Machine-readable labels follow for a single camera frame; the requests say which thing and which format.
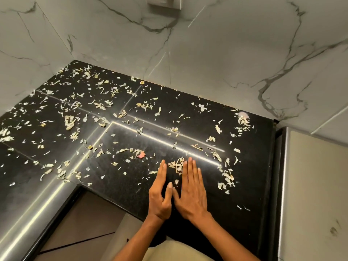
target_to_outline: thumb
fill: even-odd
[[[163,204],[172,205],[173,183],[169,182],[166,188],[166,194],[164,195]]]
[[[179,200],[180,200],[179,193],[177,193],[176,188],[172,188],[172,190],[173,190],[174,202],[175,202],[175,204],[177,204],[179,202]]]

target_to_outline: white switch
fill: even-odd
[[[181,0],[146,0],[148,4],[181,10]]]

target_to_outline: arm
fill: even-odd
[[[113,261],[141,261],[156,232],[172,213],[172,187],[167,185],[163,199],[161,192],[166,181],[167,164],[162,160],[156,179],[149,190],[149,213],[139,231],[129,240]]]
[[[202,171],[189,158],[182,171],[181,197],[173,188],[177,210],[193,223],[219,252],[224,261],[259,261],[251,252],[227,233],[207,211],[207,195],[203,184]]]

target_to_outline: hand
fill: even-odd
[[[182,217],[197,226],[198,220],[206,216],[207,193],[204,188],[201,169],[197,169],[196,161],[189,158],[184,162],[182,170],[181,198],[173,188],[174,203]]]
[[[164,199],[161,194],[163,185],[166,182],[166,176],[167,164],[164,160],[162,160],[156,179],[149,190],[149,213],[146,217],[146,219],[154,221],[159,225],[162,225],[172,213],[173,183],[168,183]]]

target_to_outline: marble wall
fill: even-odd
[[[35,0],[0,0],[0,115],[72,60]]]
[[[348,0],[36,2],[81,61],[309,132],[348,104]],[[337,128],[316,133],[348,143]]]

